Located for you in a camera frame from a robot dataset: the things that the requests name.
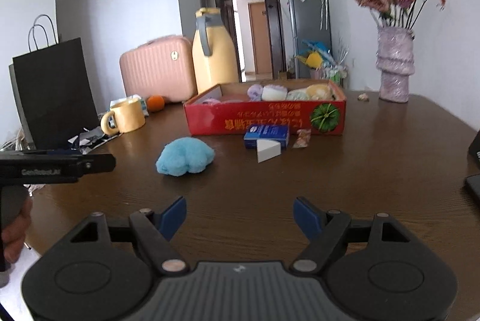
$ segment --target refrigerator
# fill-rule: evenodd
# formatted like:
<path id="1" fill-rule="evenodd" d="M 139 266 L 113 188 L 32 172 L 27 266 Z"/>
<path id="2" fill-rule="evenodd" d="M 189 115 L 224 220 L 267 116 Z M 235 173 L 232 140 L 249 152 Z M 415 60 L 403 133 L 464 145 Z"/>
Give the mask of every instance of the refrigerator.
<path id="1" fill-rule="evenodd" d="M 328 0 L 289 0 L 294 55 L 308 50 L 303 40 L 320 41 L 332 51 Z M 310 78 L 310 69 L 295 59 L 296 78 Z"/>

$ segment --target small packet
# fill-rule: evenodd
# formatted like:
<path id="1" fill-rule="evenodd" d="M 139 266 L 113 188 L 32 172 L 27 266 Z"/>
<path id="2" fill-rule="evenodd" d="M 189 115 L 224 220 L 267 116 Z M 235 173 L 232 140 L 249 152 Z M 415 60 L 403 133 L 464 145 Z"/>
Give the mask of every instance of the small packet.
<path id="1" fill-rule="evenodd" d="M 297 131 L 298 137 L 293 145 L 293 149 L 300 149 L 303 147 L 307 147 L 310 142 L 311 130 L 298 130 Z"/>

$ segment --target door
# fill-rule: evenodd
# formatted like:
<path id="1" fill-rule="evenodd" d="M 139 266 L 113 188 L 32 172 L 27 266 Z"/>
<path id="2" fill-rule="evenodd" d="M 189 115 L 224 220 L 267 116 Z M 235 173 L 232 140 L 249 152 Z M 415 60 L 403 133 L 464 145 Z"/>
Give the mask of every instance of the door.
<path id="1" fill-rule="evenodd" d="M 270 51 L 270 33 L 268 31 L 266 4 L 264 2 L 251 3 L 248 5 L 248 10 L 250 14 L 255 72 L 256 74 L 272 74 L 272 53 Z"/>
<path id="2" fill-rule="evenodd" d="M 239 48 L 237 44 L 237 31 L 235 30 L 235 12 L 233 10 L 233 0 L 220 0 L 220 12 L 222 15 L 223 25 L 229 32 L 235 47 L 235 56 L 237 57 L 238 80 L 242 81 L 242 71 L 240 68 Z"/>
<path id="3" fill-rule="evenodd" d="M 282 13 L 279 0 L 265 0 L 268 27 L 270 32 L 270 51 L 272 54 L 273 78 L 286 71 L 285 44 L 283 41 Z"/>

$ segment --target person's hand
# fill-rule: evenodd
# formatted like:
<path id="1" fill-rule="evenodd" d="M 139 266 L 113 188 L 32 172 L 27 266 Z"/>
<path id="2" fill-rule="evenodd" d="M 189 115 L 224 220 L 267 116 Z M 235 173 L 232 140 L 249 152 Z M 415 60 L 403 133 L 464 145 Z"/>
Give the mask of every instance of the person's hand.
<path id="1" fill-rule="evenodd" d="M 15 263 L 20 257 L 23 242 L 25 241 L 26 230 L 32 222 L 30 217 L 32 206 L 32 198 L 27 198 L 18 217 L 2 230 L 1 239 L 3 241 L 3 254 L 5 260 L 9 263 Z"/>

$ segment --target screw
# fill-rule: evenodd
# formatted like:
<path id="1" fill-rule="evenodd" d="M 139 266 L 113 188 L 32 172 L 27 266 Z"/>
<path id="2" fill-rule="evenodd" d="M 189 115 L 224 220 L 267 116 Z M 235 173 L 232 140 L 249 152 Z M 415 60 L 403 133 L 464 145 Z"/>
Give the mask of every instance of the screw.
<path id="1" fill-rule="evenodd" d="M 162 263 L 162 268 L 167 272 L 181 272 L 187 267 L 183 260 L 170 259 Z"/>
<path id="2" fill-rule="evenodd" d="M 293 267 L 298 272 L 312 272 L 317 268 L 317 263 L 313 260 L 297 260 L 294 262 Z"/>

